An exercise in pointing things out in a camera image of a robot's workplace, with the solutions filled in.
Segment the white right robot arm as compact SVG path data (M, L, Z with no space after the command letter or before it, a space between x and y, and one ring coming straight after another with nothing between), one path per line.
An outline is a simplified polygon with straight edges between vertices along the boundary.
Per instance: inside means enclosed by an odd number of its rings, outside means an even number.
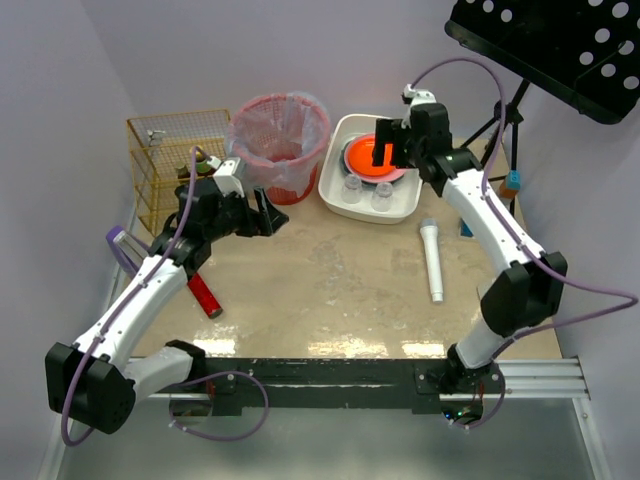
M452 353L463 369L476 370L513 334L557 312L567 261L529 237L487 184L475 155L454 147L446 107L431 92L407 85L402 98L408 107L402 118L376 122L372 164L417 170L491 260L496 277L480 300L481 317Z

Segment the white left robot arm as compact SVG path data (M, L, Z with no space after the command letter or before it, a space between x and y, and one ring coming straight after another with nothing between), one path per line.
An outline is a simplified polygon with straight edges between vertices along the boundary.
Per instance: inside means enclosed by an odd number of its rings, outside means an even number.
M192 178L175 195L176 225L167 224L129 285L72 344L55 343L44 360L48 403L63 421L116 432L133 407L173 385L204 378L204 351L174 340L138 361L131 354L164 306L209 260L214 242L229 236L269 237L289 218L261 188L247 194L238 157L208 161L214 173Z

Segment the orange plate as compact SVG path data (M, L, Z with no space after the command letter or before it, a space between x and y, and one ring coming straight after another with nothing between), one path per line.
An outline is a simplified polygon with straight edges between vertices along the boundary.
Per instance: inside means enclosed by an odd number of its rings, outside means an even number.
M391 144L386 146L385 160L381 167L372 165L373 147L374 134L357 137L349 143L345 150L345 162L352 173L378 178L389 175L395 170L391 164L393 146Z

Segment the green yellow-capped sauce bottle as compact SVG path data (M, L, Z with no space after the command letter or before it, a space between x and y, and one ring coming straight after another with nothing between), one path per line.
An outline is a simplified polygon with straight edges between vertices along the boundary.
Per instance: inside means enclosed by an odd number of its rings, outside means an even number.
M214 169L209 164L209 156L199 146L194 146L192 153L195 155L197 175L199 177L212 175Z

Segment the brown-lidded seasoning bottle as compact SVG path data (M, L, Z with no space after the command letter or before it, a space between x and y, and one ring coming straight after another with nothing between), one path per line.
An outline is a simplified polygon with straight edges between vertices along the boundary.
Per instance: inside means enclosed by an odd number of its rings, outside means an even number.
M176 176L181 184L188 183L190 181L191 172L186 165L176 168Z

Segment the clear glass bowl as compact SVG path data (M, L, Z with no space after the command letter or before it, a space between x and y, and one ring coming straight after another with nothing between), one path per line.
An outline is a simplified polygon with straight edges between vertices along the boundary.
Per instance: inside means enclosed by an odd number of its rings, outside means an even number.
M381 182L376 185L372 194L371 207L377 212L387 212L393 203L394 189L390 182Z

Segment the clear glass cup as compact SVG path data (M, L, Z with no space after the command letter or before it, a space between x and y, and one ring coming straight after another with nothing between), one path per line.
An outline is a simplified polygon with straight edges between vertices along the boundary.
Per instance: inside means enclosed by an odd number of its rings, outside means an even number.
M355 174L345 176L341 190L341 199L344 203L349 205L357 204L361 199L362 191L362 180L359 176Z

